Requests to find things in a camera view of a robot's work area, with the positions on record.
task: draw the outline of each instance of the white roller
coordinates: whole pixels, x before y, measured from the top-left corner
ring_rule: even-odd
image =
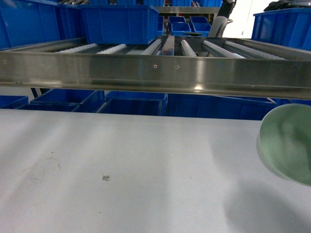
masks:
[[[90,48],[93,48],[93,47],[96,47],[96,46],[98,46],[98,45],[97,44],[89,44],[89,45],[83,45],[83,46],[75,47],[75,48],[68,49],[68,50],[62,50],[62,51],[59,51],[59,52],[74,53],[74,52],[80,52],[80,51],[83,51],[83,50],[87,50],[87,49],[90,49]]]
[[[120,44],[109,49],[98,52],[97,54],[113,54],[116,53],[126,47],[126,44]]]
[[[205,44],[206,46],[210,47],[211,49],[217,51],[218,53],[220,53],[221,55],[223,55],[224,57],[227,57],[227,58],[245,58],[245,57],[242,57],[236,53],[232,53],[232,52],[229,52],[207,40],[205,40],[203,42],[203,44]]]
[[[192,4],[194,7],[197,7],[197,4],[194,2],[194,0],[192,0]]]
[[[252,49],[252,48],[249,48],[249,47],[246,47],[244,45],[239,45],[237,43],[233,43],[231,41],[226,41],[225,42],[227,45],[230,45],[232,47],[235,47],[237,49],[240,49],[240,50],[243,50],[245,52],[249,52],[253,55],[257,55],[257,56],[260,56],[262,58],[266,58],[266,59],[273,59],[273,60],[285,60],[285,58],[283,57],[278,57],[278,56],[275,56],[275,55],[272,55],[272,54],[269,54],[269,53],[266,53],[266,52],[262,52],[262,51],[259,51],[259,50],[255,50],[255,49]]]
[[[190,45],[187,43],[187,41],[182,40],[181,41],[181,46],[184,49],[185,55],[187,57],[196,57],[195,52],[193,51],[193,49],[190,47]]]
[[[152,55],[157,47],[162,43],[160,39],[156,40],[154,43],[152,43],[148,48],[142,52],[141,55]]]

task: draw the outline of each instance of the stainless steel rail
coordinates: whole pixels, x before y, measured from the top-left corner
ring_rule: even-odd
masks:
[[[159,38],[166,46],[167,37]],[[82,39],[1,51],[0,85],[311,99],[309,51],[244,39],[171,39],[174,56],[167,56],[163,47],[163,56],[52,52],[84,45]],[[197,57],[182,56],[182,40]],[[210,57],[204,40],[222,48],[231,41],[286,60]]]
[[[163,14],[218,14],[220,7],[155,6]]]

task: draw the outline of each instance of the white wall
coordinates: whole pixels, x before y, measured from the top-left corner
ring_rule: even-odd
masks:
[[[273,0],[237,0],[230,19],[233,23],[227,25],[224,37],[251,38],[255,17],[253,14],[263,12]]]
[[[27,87],[10,87],[0,86],[0,95],[2,96],[28,96],[29,100],[34,98],[30,88]]]

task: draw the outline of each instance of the blue plastic bin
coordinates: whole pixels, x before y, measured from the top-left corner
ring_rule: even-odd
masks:
[[[164,16],[158,17],[158,23],[164,23]]]
[[[89,4],[91,4],[91,5],[108,5],[109,0],[89,0]]]
[[[57,16],[62,40],[85,37],[81,10],[77,6],[60,4]]]
[[[158,23],[157,35],[164,35],[164,24],[163,23]]]
[[[153,6],[80,5],[88,43],[145,44],[156,38],[158,11]]]
[[[0,49],[59,40],[57,3],[0,0]]]
[[[190,16],[190,23],[209,23],[206,17]]]
[[[262,120],[277,104],[266,98],[169,94],[166,116]]]
[[[169,16],[169,24],[171,23],[186,23],[186,20],[183,16]]]
[[[195,33],[202,33],[202,36],[207,36],[210,31],[210,24],[209,23],[193,23],[192,24],[192,31]]]
[[[143,0],[144,5],[163,6],[163,0]]]
[[[163,93],[111,91],[99,113],[163,116],[168,100]]]
[[[171,35],[186,36],[184,33],[190,33],[191,29],[188,23],[172,23]]]
[[[104,91],[53,89],[31,103],[79,104],[80,112],[94,113],[104,103]]]
[[[172,6],[191,6],[191,0],[171,0]]]
[[[223,0],[200,0],[200,5],[205,7],[220,7]]]
[[[79,112],[79,104],[51,104],[51,103],[30,103],[17,109],[39,110],[39,111],[58,111],[58,112]]]
[[[253,40],[311,50],[311,9],[293,8],[254,16]]]
[[[301,103],[311,106],[311,100],[295,100],[295,99],[273,99],[278,105],[284,105],[288,103]]]
[[[28,103],[27,96],[0,96],[0,108],[14,109]]]
[[[136,0],[117,0],[117,5],[136,5]]]

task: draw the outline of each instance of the white countertop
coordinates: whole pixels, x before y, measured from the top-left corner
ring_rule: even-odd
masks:
[[[310,233],[311,187],[263,165],[259,127],[0,110],[0,232]]]

